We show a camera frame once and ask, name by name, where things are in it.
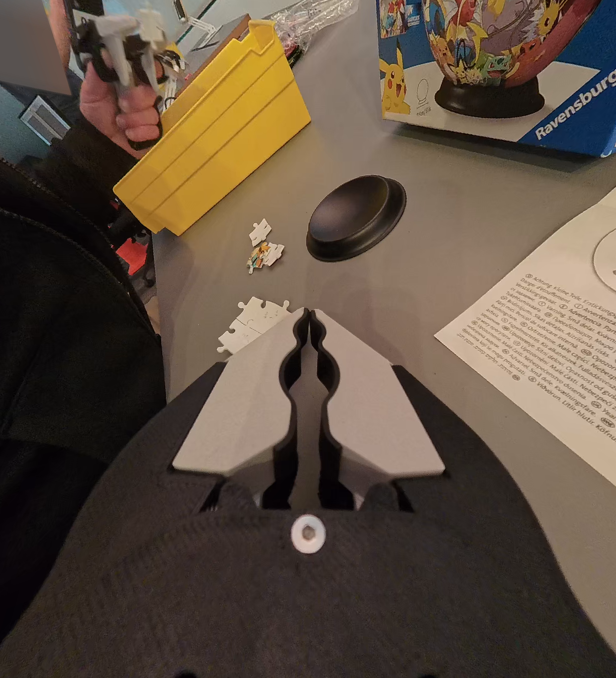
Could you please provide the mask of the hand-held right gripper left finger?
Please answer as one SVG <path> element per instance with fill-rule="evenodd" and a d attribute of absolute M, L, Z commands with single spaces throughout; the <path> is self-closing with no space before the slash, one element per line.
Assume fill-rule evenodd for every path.
<path fill-rule="evenodd" d="M 297 408 L 309 311 L 298 309 L 237 351 L 195 417 L 172 465 L 247 487 L 263 508 L 288 508 L 298 470 Z"/>

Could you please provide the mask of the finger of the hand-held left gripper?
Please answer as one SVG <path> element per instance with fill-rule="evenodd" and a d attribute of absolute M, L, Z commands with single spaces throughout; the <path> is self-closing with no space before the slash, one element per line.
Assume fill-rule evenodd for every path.
<path fill-rule="evenodd" d="M 167 47 L 162 17 L 156 10 L 138 10 L 137 16 L 138 36 L 143 44 L 139 49 L 138 78 L 152 88 L 159 88 L 155 61 Z"/>
<path fill-rule="evenodd" d="M 93 40 L 93 64 L 101 80 L 119 88 L 134 83 L 132 64 L 126 54 L 127 39 L 138 28 L 132 16 L 99 16 L 93 20 L 97 37 Z"/>

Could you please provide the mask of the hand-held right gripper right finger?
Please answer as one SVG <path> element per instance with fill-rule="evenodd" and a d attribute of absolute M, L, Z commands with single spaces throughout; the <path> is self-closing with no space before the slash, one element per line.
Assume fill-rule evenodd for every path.
<path fill-rule="evenodd" d="M 353 510 L 373 486 L 442 475 L 445 464 L 396 366 L 322 310 L 310 312 L 309 327 L 327 390 L 318 440 L 321 507 Z"/>

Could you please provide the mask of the joined white puzzle section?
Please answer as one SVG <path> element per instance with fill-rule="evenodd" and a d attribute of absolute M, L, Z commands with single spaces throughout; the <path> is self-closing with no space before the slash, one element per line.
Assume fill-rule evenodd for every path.
<path fill-rule="evenodd" d="M 270 328 L 290 316 L 289 301 L 280 306 L 272 301 L 252 297 L 249 302 L 239 302 L 240 314 L 231 322 L 228 331 L 219 336 L 217 352 L 231 355 L 252 343 Z"/>

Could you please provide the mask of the yellow plastic bin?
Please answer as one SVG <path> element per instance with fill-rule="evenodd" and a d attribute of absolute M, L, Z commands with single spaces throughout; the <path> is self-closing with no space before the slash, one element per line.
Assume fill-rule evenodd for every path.
<path fill-rule="evenodd" d="M 161 122 L 114 193 L 152 233 L 181 235 L 311 122 L 275 22 L 250 20 Z"/>

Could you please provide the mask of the person's left forearm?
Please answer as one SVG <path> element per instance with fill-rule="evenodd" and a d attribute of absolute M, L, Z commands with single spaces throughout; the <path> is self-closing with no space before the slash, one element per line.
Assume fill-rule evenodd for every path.
<path fill-rule="evenodd" d="M 117 218 L 114 186 L 138 160 L 80 119 L 33 170 L 37 181 L 101 226 Z"/>

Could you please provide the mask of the black round puzzle stand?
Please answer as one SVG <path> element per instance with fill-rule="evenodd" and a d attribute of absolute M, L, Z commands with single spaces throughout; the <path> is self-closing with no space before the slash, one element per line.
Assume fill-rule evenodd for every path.
<path fill-rule="evenodd" d="M 366 175 L 341 184 L 315 208 L 307 228 L 307 251 L 323 262 L 358 257 L 392 232 L 406 203 L 405 188 L 391 178 Z"/>

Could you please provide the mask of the printed puzzle box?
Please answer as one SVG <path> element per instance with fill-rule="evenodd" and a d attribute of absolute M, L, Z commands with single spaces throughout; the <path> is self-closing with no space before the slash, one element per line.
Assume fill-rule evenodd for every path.
<path fill-rule="evenodd" d="M 616 1 L 376 1 L 384 119 L 616 153 Z"/>

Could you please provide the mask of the person's left hand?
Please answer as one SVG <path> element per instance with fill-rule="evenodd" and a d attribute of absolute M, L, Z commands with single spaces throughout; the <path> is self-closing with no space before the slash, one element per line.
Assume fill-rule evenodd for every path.
<path fill-rule="evenodd" d="M 140 83 L 117 95 L 114 84 L 100 79 L 88 63 L 80 91 L 79 106 L 85 119 L 110 141 L 135 158 L 161 138 L 158 95 L 150 85 Z"/>

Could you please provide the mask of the brown wooden board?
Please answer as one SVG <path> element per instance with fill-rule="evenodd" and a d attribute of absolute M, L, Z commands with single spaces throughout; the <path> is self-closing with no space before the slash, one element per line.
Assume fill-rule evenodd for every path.
<path fill-rule="evenodd" d="M 182 89 L 187 87 L 205 69 L 205 67 L 207 67 L 213 61 L 213 59 L 219 55 L 224 47 L 226 47 L 232 40 L 243 37 L 245 31 L 248 29 L 249 21 L 250 16 L 248 14 L 244 14 L 243 16 L 240 16 L 230 22 L 221 24 L 220 26 L 208 22 L 209 24 L 218 28 L 216 34 L 206 45 L 199 46 L 187 54 L 184 54 L 179 50 L 176 41 L 176 46 L 182 54 L 183 61 L 185 62 L 185 68 L 182 74 L 177 75 L 177 84 L 175 86 L 176 97 L 179 96 Z"/>

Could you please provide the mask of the grey framed cabinet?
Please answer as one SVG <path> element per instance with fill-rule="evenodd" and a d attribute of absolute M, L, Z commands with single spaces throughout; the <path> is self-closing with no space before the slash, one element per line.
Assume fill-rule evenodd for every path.
<path fill-rule="evenodd" d="M 71 125 L 42 95 L 36 95 L 18 115 L 18 119 L 48 146 L 62 140 Z"/>

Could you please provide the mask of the clear plastic bag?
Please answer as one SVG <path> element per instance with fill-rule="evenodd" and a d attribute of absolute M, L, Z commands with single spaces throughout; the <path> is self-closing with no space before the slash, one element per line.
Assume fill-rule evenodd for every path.
<path fill-rule="evenodd" d="M 316 35 L 352 16 L 359 1 L 299 1 L 272 15 L 276 33 L 291 68 L 305 55 Z"/>

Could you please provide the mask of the white instruction sheet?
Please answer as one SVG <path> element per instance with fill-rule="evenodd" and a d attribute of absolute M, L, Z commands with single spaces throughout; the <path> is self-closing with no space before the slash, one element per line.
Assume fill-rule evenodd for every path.
<path fill-rule="evenodd" d="M 616 487 L 616 187 L 436 338 Z"/>

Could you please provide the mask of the red floor object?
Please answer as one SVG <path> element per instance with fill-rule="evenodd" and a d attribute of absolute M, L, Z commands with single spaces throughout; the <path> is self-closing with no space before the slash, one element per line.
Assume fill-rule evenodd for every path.
<path fill-rule="evenodd" d="M 128 239 L 116 248 L 115 253 L 128 276 L 134 276 L 145 266 L 148 258 L 149 240 Z"/>

